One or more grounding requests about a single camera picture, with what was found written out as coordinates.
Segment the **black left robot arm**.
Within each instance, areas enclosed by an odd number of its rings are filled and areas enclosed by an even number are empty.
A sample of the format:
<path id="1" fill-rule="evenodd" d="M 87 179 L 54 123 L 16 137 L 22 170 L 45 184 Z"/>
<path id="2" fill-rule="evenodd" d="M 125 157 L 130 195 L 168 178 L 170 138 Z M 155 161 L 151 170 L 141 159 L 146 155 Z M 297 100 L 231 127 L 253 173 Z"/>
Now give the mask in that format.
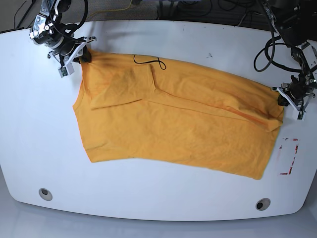
<path id="1" fill-rule="evenodd" d="M 294 118 L 302 120 L 310 100 L 315 97 L 317 87 L 317 50 L 309 43 L 310 31 L 307 29 L 317 10 L 315 0 L 261 0 L 261 7 L 269 20 L 269 25 L 278 36 L 273 36 L 264 47 L 265 57 L 270 64 L 288 72 L 296 72 L 291 76 L 290 83 L 282 83 L 272 90 L 279 93 L 278 104 L 283 107 L 291 106 Z M 293 69 L 278 64 L 273 60 L 276 41 L 282 40 L 283 45 L 290 48 L 291 57 L 300 69 Z"/>

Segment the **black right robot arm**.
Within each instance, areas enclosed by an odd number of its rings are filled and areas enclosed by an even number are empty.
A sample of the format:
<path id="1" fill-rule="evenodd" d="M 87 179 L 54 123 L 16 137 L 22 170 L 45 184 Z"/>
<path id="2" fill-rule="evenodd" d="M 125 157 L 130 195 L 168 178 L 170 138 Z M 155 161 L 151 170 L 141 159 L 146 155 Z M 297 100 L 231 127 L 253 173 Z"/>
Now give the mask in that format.
<path id="1" fill-rule="evenodd" d="M 44 0 L 40 12 L 36 15 L 30 29 L 30 39 L 36 45 L 45 45 L 51 51 L 48 58 L 55 58 L 61 70 L 66 70 L 66 63 L 91 62 L 92 56 L 87 44 L 95 37 L 75 38 L 74 33 L 80 29 L 88 16 L 88 1 L 84 1 L 84 14 L 81 21 L 64 24 L 61 22 L 62 14 L 69 10 L 70 0 Z"/>

